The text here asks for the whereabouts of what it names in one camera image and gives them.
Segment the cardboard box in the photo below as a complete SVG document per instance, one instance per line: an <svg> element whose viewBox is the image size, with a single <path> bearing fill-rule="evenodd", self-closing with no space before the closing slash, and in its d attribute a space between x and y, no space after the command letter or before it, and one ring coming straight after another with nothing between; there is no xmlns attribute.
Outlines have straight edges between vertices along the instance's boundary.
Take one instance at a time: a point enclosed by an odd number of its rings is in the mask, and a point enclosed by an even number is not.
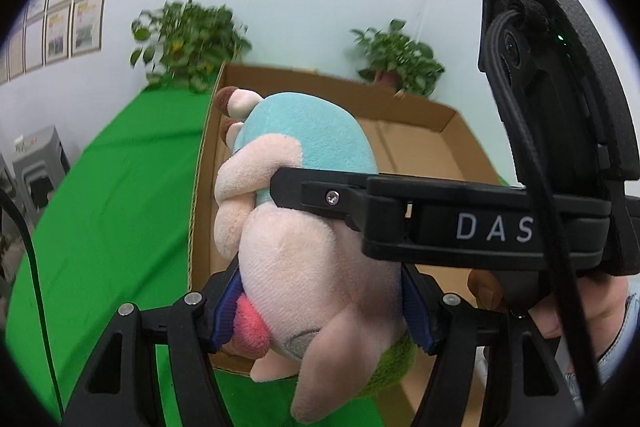
<svg viewBox="0 0 640 427"><path fill-rule="evenodd" d="M362 126L381 172L500 184L460 114L426 98L397 96L387 87L367 86L308 71L237 64L226 64L220 71L216 91L226 86L254 90L263 97L277 92L302 92L339 105ZM217 211L213 199L216 174L230 156L219 136L220 118L211 105L200 147L191 215L189 286L193 290L203 288L212 273L227 266L216 251L212 233ZM474 302L466 288L468 270L418 268L433 275L444 291ZM247 375L252 365L250 360L223 353L213 355L211 360L219 369L242 375ZM378 406L387 427L406 427L411 423L433 362L433 357L421 353L401 385L380 393ZM483 393L482 384L474 381L465 427L478 424Z"/></svg>

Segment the denim sleeve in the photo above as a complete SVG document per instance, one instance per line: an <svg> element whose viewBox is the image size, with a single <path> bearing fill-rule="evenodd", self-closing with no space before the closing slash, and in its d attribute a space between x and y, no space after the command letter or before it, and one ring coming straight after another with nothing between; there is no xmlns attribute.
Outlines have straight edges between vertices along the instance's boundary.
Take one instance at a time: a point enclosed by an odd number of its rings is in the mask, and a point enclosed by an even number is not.
<svg viewBox="0 0 640 427"><path fill-rule="evenodd" d="M622 323L622 329L616 340L607 349L607 352L600 357L598 361L598 370L600 372L600 380L604 383L615 373L618 364L625 356L627 348L630 346L636 330L640 328L640 280L629 279L628 297L626 298L625 320ZM574 397L575 404L582 409L582 401L580 400L580 392L575 375L566 375L569 391Z"/></svg>

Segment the pink plush nose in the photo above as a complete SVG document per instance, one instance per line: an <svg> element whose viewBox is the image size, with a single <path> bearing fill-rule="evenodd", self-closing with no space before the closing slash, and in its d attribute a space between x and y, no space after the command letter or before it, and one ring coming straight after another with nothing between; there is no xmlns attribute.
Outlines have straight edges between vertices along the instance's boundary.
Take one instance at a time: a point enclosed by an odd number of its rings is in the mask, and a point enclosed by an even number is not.
<svg viewBox="0 0 640 427"><path fill-rule="evenodd" d="M261 359L271 344L271 331L244 293L238 298L234 335L229 350L247 359Z"/></svg>

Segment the pig plush toy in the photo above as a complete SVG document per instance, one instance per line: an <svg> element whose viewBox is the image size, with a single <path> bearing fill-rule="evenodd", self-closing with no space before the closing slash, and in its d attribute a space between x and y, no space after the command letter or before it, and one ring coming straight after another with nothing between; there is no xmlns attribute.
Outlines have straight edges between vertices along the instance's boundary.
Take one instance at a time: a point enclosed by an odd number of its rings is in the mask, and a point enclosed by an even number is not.
<svg viewBox="0 0 640 427"><path fill-rule="evenodd" d="M242 283L225 350L255 360L256 382L297 375L291 415L319 421L411 367L401 267L365 257L344 222L278 208L268 187L280 167L376 174L376 162L357 121L326 100L225 87L214 104L232 151L216 181L214 241L238 256Z"/></svg>

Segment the blue gripper pad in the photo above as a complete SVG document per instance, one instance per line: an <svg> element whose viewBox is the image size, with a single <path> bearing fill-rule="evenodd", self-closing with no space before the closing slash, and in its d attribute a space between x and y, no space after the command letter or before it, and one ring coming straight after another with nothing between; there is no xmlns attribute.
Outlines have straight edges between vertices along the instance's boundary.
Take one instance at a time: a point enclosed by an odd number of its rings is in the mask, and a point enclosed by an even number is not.
<svg viewBox="0 0 640 427"><path fill-rule="evenodd" d="M231 341L231 337L234 334L234 318L236 317L238 298L242 292L240 271L236 270L226 285L220 303L213 313L213 333L211 334L210 343L216 353L220 351L222 346Z"/></svg>
<svg viewBox="0 0 640 427"><path fill-rule="evenodd" d="M434 345L431 336L431 324L429 312L422 304L418 288L414 281L402 270L402 315L406 321L409 334L414 344L417 344L425 353L429 353Z"/></svg>

